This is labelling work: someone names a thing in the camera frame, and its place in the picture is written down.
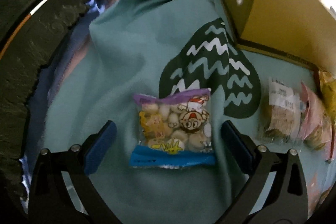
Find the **pink snack packet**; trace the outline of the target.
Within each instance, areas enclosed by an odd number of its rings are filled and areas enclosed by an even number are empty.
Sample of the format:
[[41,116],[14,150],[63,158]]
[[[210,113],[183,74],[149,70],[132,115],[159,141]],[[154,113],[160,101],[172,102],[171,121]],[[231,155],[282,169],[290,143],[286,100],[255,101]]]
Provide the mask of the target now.
[[303,82],[301,102],[306,106],[299,130],[299,138],[310,148],[322,150],[332,139],[331,119],[321,99]]

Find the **light blue tablecloth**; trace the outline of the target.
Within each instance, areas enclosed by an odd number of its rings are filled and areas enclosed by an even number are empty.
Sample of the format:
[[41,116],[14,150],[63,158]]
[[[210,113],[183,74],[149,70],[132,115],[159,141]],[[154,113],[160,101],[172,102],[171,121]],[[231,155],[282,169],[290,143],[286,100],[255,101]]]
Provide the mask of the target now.
[[[29,157],[35,168],[40,151],[64,152],[83,144],[107,121],[116,139],[92,184],[120,223],[218,223],[248,180],[221,136],[229,120],[256,145],[271,152],[297,151],[307,188],[311,179],[330,184],[330,144],[322,150],[259,139],[261,99],[274,77],[301,94],[303,82],[314,93],[317,69],[306,61],[248,52],[238,46],[224,0],[88,1],[90,12],[42,70],[37,90],[46,108],[35,107],[40,131],[31,130]],[[130,156],[140,130],[136,94],[165,98],[192,89],[211,90],[214,165],[188,168],[133,168]]]

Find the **dark carved wooden furniture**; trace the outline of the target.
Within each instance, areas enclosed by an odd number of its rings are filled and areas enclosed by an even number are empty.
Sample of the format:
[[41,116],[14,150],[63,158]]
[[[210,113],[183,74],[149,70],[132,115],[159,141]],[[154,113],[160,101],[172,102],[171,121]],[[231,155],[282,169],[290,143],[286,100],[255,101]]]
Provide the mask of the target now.
[[28,101],[41,67],[88,11],[89,0],[1,0],[1,192],[26,198],[21,158]]

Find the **yellow cardboard box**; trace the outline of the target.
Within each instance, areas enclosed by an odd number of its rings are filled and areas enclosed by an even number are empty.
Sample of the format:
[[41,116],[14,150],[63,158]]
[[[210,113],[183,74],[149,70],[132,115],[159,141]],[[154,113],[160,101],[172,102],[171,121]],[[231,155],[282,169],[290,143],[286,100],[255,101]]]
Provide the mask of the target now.
[[335,73],[335,18],[319,0],[224,0],[246,46]]

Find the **purple blue biscuit packet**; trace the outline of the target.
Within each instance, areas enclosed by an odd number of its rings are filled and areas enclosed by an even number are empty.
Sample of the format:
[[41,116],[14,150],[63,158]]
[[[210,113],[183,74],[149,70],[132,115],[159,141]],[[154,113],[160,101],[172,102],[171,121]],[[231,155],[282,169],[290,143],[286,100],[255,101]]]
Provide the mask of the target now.
[[209,88],[165,98],[136,94],[140,135],[130,166],[180,169],[214,165],[210,99]]

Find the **yellow orange snack packet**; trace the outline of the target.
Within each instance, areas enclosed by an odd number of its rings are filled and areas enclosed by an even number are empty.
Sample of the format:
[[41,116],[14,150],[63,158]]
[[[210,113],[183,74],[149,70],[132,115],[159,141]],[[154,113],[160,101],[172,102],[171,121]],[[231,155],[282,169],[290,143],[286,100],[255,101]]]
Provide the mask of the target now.
[[326,111],[328,112],[331,119],[335,120],[335,89],[336,89],[336,79],[335,75],[327,71],[318,71],[320,89],[324,101],[324,105],[326,107]]

